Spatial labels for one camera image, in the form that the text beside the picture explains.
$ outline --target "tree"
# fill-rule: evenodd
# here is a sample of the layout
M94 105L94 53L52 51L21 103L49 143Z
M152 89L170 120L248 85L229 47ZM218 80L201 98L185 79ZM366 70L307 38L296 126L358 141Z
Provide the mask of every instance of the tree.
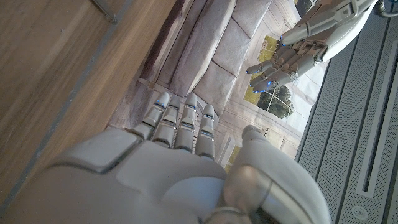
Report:
M292 115L293 111L290 110L289 105L291 109L294 107L290 101L289 89L286 86L276 88L274 97L272 97L272 92L273 90L261 93L257 106L264 110L268 109L268 112L280 119L287 118L288 116Z

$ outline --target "sofa cushion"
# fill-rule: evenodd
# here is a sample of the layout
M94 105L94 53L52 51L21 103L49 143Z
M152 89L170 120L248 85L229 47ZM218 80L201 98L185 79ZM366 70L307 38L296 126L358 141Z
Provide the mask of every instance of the sofa cushion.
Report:
M232 18L252 39L271 0L237 0Z
M234 10L235 0L206 4L181 56L170 91L186 96L205 74Z
M250 41L251 39L242 28L233 19L229 20L213 56L213 61L238 77Z
M214 62L210 62L205 75L193 92L208 104L213 105L214 111L220 116L231 95L235 79L234 75Z

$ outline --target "robotic arm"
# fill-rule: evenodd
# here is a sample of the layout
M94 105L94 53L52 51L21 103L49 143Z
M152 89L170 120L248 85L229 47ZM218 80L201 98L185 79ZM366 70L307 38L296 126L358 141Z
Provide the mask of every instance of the robotic arm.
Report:
M247 74L262 73L250 82L254 93L294 81L343 50L361 31L371 9L384 17L382 0L318 1L297 25L280 37L281 47L265 62L249 67Z
M5 223L329 223L310 174L254 126L230 172L214 160L211 105L193 153L196 96L159 96L133 130L67 150L24 187Z

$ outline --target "wooden wall panel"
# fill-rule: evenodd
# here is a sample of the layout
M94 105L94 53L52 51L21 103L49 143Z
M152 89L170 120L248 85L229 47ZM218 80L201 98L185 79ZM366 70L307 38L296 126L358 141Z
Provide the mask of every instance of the wooden wall panel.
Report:
M175 0L134 0L40 156L35 169L102 131L155 41Z
M110 3L120 8L122 2ZM90 1L0 3L0 202L109 26Z

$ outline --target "window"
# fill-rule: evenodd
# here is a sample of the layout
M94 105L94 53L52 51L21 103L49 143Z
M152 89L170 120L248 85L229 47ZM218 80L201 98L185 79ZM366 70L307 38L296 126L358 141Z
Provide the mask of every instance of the window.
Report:
M229 157L228 162L225 165L225 171L227 173L229 172L232 164L234 163L239 150L241 150L241 148L239 146L235 146L234 149L232 150L231 156Z

